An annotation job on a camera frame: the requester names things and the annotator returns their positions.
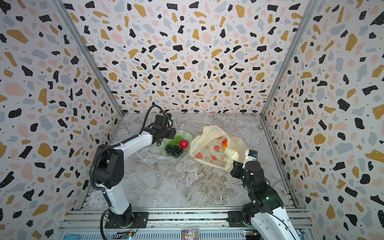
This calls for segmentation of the left aluminium corner post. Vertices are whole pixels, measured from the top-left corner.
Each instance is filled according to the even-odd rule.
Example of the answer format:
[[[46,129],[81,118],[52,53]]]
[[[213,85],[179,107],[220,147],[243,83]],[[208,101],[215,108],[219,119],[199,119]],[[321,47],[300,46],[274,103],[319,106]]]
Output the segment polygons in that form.
[[[110,100],[111,105],[115,108],[119,118],[122,118],[124,116],[123,111],[120,109],[117,100],[115,99],[114,95],[112,94],[111,89],[109,88],[107,82],[104,79],[104,76],[102,75],[100,69],[98,68],[94,59],[92,58],[92,56],[88,50],[87,45],[82,40],[82,37],[81,37],[78,29],[76,28],[73,20],[71,19],[70,14],[67,12],[63,1],[53,0],[51,2],[53,4],[54,9],[58,13],[59,17],[64,22],[66,28],[68,29],[71,36],[73,37],[73,40],[77,44],[81,54],[83,55],[87,64],[89,65],[90,70],[92,71],[93,74],[95,74],[96,79],[99,81],[104,93],[106,94],[106,96]]]

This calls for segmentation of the purple printed card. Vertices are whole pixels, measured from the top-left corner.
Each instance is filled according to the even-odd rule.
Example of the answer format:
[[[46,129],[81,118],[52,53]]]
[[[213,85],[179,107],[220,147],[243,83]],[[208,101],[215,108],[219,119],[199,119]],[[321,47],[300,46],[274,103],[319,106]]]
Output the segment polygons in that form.
[[[181,240],[200,240],[200,229],[199,227],[182,229]]]

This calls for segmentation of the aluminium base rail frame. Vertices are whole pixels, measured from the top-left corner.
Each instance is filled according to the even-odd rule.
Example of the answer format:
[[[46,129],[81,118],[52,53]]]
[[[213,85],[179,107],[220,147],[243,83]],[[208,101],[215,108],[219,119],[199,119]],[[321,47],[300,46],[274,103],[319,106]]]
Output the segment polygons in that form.
[[[180,240],[182,230],[198,228],[201,240],[264,240],[240,221],[240,207],[134,208],[138,227],[105,229],[108,240]],[[100,240],[102,210],[70,211],[56,240]]]

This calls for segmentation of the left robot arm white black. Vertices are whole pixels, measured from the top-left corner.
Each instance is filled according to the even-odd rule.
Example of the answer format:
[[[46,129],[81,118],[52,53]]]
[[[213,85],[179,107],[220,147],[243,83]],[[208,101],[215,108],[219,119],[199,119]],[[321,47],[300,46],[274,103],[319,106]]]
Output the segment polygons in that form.
[[[160,143],[163,139],[172,140],[176,135],[171,114],[156,115],[155,121],[142,126],[139,133],[114,145],[102,144],[97,148],[90,168],[90,184],[101,191],[108,204],[108,219],[121,227],[131,224],[134,215],[132,206],[123,189],[126,160],[137,151]]]

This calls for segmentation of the dark grape bunch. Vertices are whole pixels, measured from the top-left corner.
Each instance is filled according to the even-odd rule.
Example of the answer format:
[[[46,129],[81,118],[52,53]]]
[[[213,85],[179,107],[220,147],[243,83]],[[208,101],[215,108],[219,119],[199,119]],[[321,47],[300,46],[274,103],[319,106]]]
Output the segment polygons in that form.
[[[184,152],[184,149],[182,147],[172,145],[167,145],[165,150],[168,155],[173,156],[175,158],[179,157]]]

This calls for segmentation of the red yellow mango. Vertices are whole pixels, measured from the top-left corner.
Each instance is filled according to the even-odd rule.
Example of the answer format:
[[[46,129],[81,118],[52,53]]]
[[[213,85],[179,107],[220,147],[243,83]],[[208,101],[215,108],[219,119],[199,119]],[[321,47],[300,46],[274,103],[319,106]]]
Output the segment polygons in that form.
[[[227,139],[222,141],[222,147],[224,150],[228,147],[228,140]]]

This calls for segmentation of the yellow translucent plastic bag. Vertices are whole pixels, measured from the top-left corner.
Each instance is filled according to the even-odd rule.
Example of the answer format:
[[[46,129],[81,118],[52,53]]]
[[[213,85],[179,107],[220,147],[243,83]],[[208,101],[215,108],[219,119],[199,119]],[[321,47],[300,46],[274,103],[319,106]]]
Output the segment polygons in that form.
[[[224,150],[222,141],[228,140],[228,147]],[[205,126],[203,133],[191,142],[190,157],[209,167],[230,172],[233,162],[243,163],[245,152],[250,148],[241,138],[234,137],[218,126]]]

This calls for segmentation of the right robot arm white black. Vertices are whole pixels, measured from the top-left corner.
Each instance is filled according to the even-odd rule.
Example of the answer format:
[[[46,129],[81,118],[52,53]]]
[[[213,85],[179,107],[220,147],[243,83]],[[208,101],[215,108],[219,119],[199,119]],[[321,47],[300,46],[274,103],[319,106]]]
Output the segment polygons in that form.
[[[242,207],[242,219],[251,225],[264,240],[299,240],[279,194],[264,176],[257,161],[245,164],[234,161],[230,172],[248,191],[250,203]]]

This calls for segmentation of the green scalloped plate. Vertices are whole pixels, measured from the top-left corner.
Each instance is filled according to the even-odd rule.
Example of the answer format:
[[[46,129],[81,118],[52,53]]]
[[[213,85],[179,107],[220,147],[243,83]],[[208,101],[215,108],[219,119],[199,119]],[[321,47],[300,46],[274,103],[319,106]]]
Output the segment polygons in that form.
[[[159,149],[164,157],[177,160],[181,157],[189,156],[192,140],[193,136],[190,133],[184,130],[177,130],[175,137],[172,140],[164,139]]]

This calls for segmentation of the right aluminium corner post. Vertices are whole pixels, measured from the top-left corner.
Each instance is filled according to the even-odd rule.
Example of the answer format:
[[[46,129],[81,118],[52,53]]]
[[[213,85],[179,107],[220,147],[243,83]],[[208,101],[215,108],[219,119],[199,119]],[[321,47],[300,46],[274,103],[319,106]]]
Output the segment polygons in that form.
[[[283,77],[289,67],[289,64],[296,52],[296,49],[301,41],[301,38],[307,28],[307,25],[310,21],[310,18],[311,16],[313,15],[316,7],[317,7],[317,4],[318,4],[319,1],[316,1],[316,0],[310,0],[306,9],[305,9],[305,12],[303,14],[303,19],[301,20],[299,26],[298,26],[298,30],[293,38],[293,41],[288,49],[288,52],[283,60],[283,63],[282,63],[282,66],[279,70],[279,73],[277,75],[277,78],[276,78],[276,81],[274,82],[273,86],[271,87],[271,91],[270,91],[270,94],[269,96],[267,97],[267,100],[265,102],[265,105],[262,109],[262,112],[261,112],[261,118],[263,119],[264,116],[267,115],[267,112],[268,112],[268,108],[269,106],[272,104],[272,101],[273,101],[273,98],[274,98],[274,95],[275,93],[277,92],[278,90],[278,87],[279,85],[281,84],[282,80],[283,80]]]

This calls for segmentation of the green grape bunch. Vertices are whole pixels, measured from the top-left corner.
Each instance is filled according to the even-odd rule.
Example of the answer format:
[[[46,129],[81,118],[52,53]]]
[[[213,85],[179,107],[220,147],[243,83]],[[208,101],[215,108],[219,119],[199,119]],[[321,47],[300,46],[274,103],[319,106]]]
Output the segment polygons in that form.
[[[181,136],[175,136],[175,138],[168,142],[168,145],[171,146],[179,146],[180,141],[182,141],[183,138]]]

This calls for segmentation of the red fruit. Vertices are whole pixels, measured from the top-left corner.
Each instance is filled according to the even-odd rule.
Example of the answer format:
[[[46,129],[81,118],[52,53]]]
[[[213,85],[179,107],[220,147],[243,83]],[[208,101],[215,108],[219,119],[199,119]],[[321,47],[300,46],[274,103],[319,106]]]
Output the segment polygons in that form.
[[[182,149],[187,149],[189,147],[189,142],[187,140],[182,140],[179,145]]]

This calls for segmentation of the aluminium corner post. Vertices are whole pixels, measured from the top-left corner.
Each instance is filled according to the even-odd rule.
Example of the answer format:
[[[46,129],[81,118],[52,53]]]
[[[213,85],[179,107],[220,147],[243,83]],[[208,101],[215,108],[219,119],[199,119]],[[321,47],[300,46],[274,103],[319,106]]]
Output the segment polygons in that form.
[[[93,74],[95,74],[96,79],[99,81],[104,93],[106,94],[106,96],[110,100],[111,105],[115,108],[119,118],[122,118],[124,116],[123,111],[120,109],[117,100],[115,99],[114,95],[112,94],[111,89],[109,88],[107,82],[104,79],[104,76],[102,75],[100,69],[98,68],[94,59],[92,58],[92,56],[88,50],[87,45],[82,40],[82,37],[81,37],[78,29],[76,28],[73,20],[71,19],[70,14],[67,12],[63,1],[53,0],[51,2],[53,4],[54,9],[58,13],[59,17],[64,22],[66,28],[68,29],[71,36],[73,37],[73,40],[77,44],[81,54],[83,55],[87,64],[89,65],[90,70],[92,71]]]
[[[272,101],[273,101],[273,98],[274,98],[274,95],[275,93],[277,92],[278,90],[278,87],[279,85],[281,84],[282,80],[283,80],[283,77],[289,67],[289,64],[296,52],[296,49],[301,41],[301,38],[307,28],[307,25],[310,21],[310,18],[311,16],[313,15],[316,7],[317,7],[317,4],[318,4],[319,1],[316,1],[316,0],[310,0],[306,9],[305,9],[305,12],[303,14],[303,19],[301,20],[299,26],[298,26],[298,30],[293,38],[293,41],[288,49],[288,52],[283,60],[283,63],[282,63],[282,66],[279,70],[279,73],[277,75],[277,78],[276,78],[276,81],[274,82],[273,86],[271,87],[271,91],[270,91],[270,94],[269,96],[267,97],[267,100],[265,102],[265,105],[262,109],[262,112],[261,112],[261,118],[263,119],[264,116],[267,115],[267,112],[268,112],[268,108],[269,106],[272,104]]]

